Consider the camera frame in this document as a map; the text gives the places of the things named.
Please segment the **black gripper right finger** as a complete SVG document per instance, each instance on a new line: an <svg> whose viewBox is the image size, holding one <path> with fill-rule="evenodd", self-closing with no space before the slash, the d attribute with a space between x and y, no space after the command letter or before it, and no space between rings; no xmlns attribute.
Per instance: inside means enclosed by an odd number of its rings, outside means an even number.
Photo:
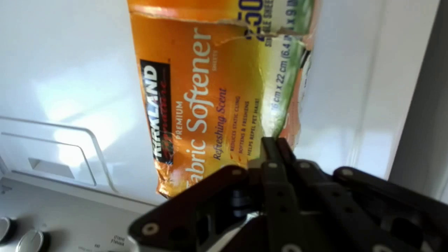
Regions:
<svg viewBox="0 0 448 252"><path fill-rule="evenodd" d="M325 174L263 139L263 218L286 252L448 252L447 204L350 167Z"/></svg>

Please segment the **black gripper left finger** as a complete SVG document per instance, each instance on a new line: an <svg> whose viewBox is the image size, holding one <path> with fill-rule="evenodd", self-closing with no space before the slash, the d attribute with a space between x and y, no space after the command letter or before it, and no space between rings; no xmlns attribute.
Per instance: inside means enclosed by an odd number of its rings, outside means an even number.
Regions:
<svg viewBox="0 0 448 252"><path fill-rule="evenodd" d="M127 230L139 252L258 252L262 221L248 220L260 171L228 165L136 218Z"/></svg>

